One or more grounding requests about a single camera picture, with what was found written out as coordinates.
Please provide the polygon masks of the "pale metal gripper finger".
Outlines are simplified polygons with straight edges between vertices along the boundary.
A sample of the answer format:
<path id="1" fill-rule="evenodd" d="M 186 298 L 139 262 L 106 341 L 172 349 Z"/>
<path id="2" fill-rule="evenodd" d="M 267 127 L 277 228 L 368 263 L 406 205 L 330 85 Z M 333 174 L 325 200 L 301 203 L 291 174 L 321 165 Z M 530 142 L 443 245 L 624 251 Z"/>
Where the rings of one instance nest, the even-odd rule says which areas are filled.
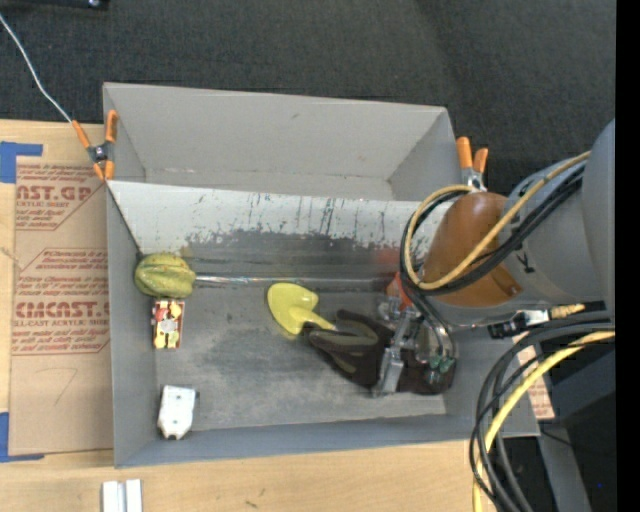
<path id="1" fill-rule="evenodd" d="M 396 392 L 403 368 L 404 368 L 404 361 L 402 360 L 401 352 L 398 350 L 392 350 L 390 355 L 389 368 L 388 368 L 388 392 L 389 393 Z"/>
<path id="2" fill-rule="evenodd" d="M 391 382 L 392 361 L 393 351 L 391 349 L 386 349 L 381 361 L 378 380 L 371 391 L 373 397 L 380 397 L 393 392 Z"/>

